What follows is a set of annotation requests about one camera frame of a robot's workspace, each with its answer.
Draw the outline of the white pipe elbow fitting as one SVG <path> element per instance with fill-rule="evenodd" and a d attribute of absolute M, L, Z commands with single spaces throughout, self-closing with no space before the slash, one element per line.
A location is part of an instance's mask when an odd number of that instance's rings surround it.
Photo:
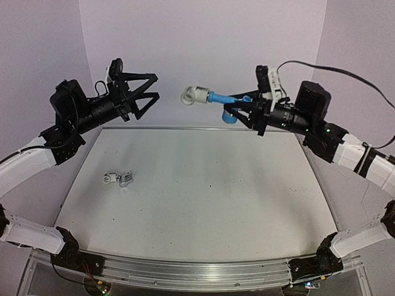
<path fill-rule="evenodd" d="M 106 173 L 102 177 L 102 182 L 104 184 L 116 183 L 117 182 L 117 174 L 116 173 Z"/>

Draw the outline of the small white pipe fitting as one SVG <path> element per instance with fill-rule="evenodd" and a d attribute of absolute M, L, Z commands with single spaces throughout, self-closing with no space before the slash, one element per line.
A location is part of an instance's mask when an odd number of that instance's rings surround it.
<path fill-rule="evenodd" d="M 195 102 L 206 104 L 210 89 L 200 86 L 188 86 L 184 89 L 180 96 L 180 100 L 184 105 L 193 105 Z"/>

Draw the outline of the blue water faucet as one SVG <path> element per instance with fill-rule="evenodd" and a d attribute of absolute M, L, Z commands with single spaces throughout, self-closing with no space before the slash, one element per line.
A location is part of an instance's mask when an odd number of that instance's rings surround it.
<path fill-rule="evenodd" d="M 227 124 L 235 124 L 237 121 L 243 121 L 245 115 L 240 113 L 240 108 L 234 108 L 234 98 L 218 94 L 210 91 L 208 96 L 208 103 L 218 103 L 223 105 L 222 121 Z"/>

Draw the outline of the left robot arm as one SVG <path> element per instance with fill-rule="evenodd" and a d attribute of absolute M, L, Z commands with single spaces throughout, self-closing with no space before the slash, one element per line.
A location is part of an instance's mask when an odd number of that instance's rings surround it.
<path fill-rule="evenodd" d="M 50 103 L 55 110 L 54 126 L 42 131 L 26 146 L 1 160 L 1 195 L 44 170 L 70 160 L 85 145 L 82 135 L 118 117 L 139 120 L 160 98 L 148 89 L 157 82 L 154 73 L 107 74 L 107 91 L 86 97 L 77 80 L 56 86 Z M 71 270 L 99 274 L 104 259 L 80 250 L 72 233 L 62 227 L 43 226 L 1 209 L 1 241 L 50 253 L 51 263 Z"/>

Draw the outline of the chrome water faucet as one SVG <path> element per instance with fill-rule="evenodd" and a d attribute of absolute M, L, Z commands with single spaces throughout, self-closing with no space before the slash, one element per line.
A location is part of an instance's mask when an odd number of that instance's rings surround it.
<path fill-rule="evenodd" d="M 133 173 L 129 171 L 126 173 L 118 174 L 116 176 L 116 180 L 121 189 L 126 189 L 134 181 Z"/>

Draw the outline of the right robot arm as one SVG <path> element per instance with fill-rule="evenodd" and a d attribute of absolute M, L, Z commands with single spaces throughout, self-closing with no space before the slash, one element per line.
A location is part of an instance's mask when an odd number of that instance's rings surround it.
<path fill-rule="evenodd" d="M 394 157 L 386 156 L 346 129 L 324 120 L 331 95 L 319 84 L 303 81 L 295 103 L 271 99 L 268 89 L 231 96 L 225 111 L 261 136 L 267 126 L 274 126 L 304 136 L 303 145 L 313 154 L 377 185 L 394 195 Z M 394 201 L 385 207 L 378 221 L 371 221 L 354 231 L 334 232 L 308 258 L 289 261 L 293 279 L 329 275 L 343 269 L 342 259 L 350 253 L 394 238 Z"/>

